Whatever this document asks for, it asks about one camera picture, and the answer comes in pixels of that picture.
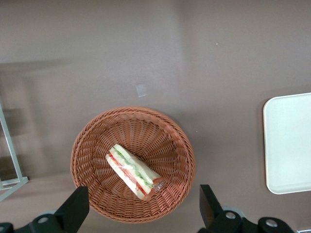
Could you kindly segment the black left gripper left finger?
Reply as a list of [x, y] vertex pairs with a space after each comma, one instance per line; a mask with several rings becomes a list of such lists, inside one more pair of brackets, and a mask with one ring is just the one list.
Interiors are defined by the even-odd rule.
[[88, 187], [80, 186], [56, 210], [35, 218], [30, 224], [32, 233], [76, 233], [89, 213]]

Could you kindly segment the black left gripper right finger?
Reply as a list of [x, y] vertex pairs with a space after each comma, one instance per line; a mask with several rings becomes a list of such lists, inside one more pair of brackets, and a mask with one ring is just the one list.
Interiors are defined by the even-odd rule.
[[200, 185], [199, 207], [204, 228], [199, 233], [241, 233], [242, 218], [232, 210], [224, 210], [208, 184]]

